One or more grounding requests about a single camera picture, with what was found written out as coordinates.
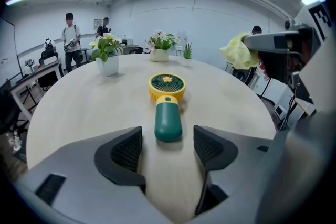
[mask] table leg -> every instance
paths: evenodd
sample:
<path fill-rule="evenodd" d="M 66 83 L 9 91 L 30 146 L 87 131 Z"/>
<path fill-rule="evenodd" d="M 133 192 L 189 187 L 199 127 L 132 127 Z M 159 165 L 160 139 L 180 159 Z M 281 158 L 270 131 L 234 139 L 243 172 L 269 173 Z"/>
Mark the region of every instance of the table leg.
<path fill-rule="evenodd" d="M 31 91 L 30 91 L 30 89 L 29 89 L 28 86 L 26 86 L 26 89 L 27 89 L 27 91 L 28 91 L 28 95 L 27 95 L 27 97 L 25 98 L 25 101 L 23 102 L 23 104 L 25 104 L 25 102 L 26 102 L 28 96 L 30 95 L 30 97 L 31 97 L 32 101 L 34 102 L 34 104 L 37 105 L 37 103 L 36 103 L 36 101 L 35 101 L 35 99 L 34 99 L 34 97 L 33 97 L 33 95 L 32 95 L 32 93 L 31 93 Z"/>
<path fill-rule="evenodd" d="M 60 80 L 62 77 L 61 77 L 61 73 L 59 72 L 58 67 L 55 69 L 55 73 L 56 73 L 57 79 Z"/>
<path fill-rule="evenodd" d="M 40 87 L 40 84 L 38 84 L 38 80 L 37 80 L 37 79 L 35 80 L 35 83 L 36 83 L 36 87 L 38 88 L 40 94 L 41 94 L 42 96 L 44 96 L 44 91 L 43 91 L 42 88 Z"/>
<path fill-rule="evenodd" d="M 22 113 L 24 114 L 24 116 L 26 116 L 26 118 L 31 121 L 32 117 L 30 112 L 25 108 L 25 106 L 21 103 L 19 97 L 17 96 L 16 92 L 12 92 L 12 96 L 15 100 L 15 102 L 17 103 L 18 107 L 21 109 Z"/>
<path fill-rule="evenodd" d="M 86 63 L 88 63 L 89 61 L 88 61 L 88 56 L 86 55 L 86 50 L 84 51 L 84 53 L 85 53 Z"/>

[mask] potted plant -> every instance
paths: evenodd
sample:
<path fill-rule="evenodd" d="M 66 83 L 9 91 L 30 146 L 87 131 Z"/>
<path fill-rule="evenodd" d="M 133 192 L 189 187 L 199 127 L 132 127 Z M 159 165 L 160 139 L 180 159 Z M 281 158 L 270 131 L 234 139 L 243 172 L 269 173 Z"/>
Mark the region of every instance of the potted plant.
<path fill-rule="evenodd" d="M 93 49 L 92 59 L 96 60 L 98 69 L 104 76 L 108 77 L 118 73 L 119 57 L 117 53 L 119 51 L 122 54 L 120 41 L 118 37 L 110 33 L 104 33 L 103 37 L 98 39 L 97 45 Z"/>
<path fill-rule="evenodd" d="M 149 45 L 152 47 L 150 60 L 154 62 L 168 62 L 169 49 L 179 42 L 180 41 L 172 34 L 167 34 L 161 31 L 156 32 L 149 41 Z"/>
<path fill-rule="evenodd" d="M 30 67 L 30 71 L 33 72 L 32 66 L 35 64 L 34 60 L 28 59 L 25 61 L 25 66 Z"/>
<path fill-rule="evenodd" d="M 181 64 L 184 67 L 189 67 L 191 65 L 191 58 L 193 56 L 193 47 L 191 43 L 187 43 L 183 48 L 183 58 Z"/>

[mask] fan grille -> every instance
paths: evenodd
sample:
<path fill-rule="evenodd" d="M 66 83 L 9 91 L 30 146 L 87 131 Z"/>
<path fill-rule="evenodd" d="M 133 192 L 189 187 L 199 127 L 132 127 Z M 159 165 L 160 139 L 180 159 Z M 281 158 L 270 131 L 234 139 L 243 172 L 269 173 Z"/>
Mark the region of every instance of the fan grille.
<path fill-rule="evenodd" d="M 171 83 L 164 83 L 163 78 L 170 77 L 172 78 Z M 152 81 L 151 85 L 156 88 L 157 90 L 164 91 L 164 92 L 176 92 L 182 90 L 184 83 L 183 80 L 177 76 L 172 74 L 160 74 L 155 76 Z"/>

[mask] yellow cloth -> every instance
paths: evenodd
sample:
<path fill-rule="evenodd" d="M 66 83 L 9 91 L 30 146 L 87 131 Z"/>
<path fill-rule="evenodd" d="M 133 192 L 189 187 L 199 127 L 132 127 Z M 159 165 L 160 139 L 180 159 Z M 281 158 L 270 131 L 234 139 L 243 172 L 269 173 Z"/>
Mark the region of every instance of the yellow cloth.
<path fill-rule="evenodd" d="M 227 46 L 219 49 L 235 69 L 249 69 L 259 65 L 258 51 L 249 50 L 242 42 L 242 39 L 249 35 L 251 34 L 241 33 L 231 39 Z"/>

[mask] man with backpack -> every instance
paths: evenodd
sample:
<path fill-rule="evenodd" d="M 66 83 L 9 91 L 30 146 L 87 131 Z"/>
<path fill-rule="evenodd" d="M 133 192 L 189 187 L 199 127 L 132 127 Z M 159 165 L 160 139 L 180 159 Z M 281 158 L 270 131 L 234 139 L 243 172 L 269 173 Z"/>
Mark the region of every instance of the man with backpack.
<path fill-rule="evenodd" d="M 77 68 L 81 66 L 81 51 L 79 42 L 80 30 L 78 25 L 74 24 L 72 13 L 67 13 L 65 15 L 65 21 L 67 22 L 67 26 L 62 32 L 61 39 L 64 42 L 65 66 L 68 70 L 68 73 L 70 73 L 72 71 L 72 59 L 74 59 L 74 61 L 76 62 Z"/>

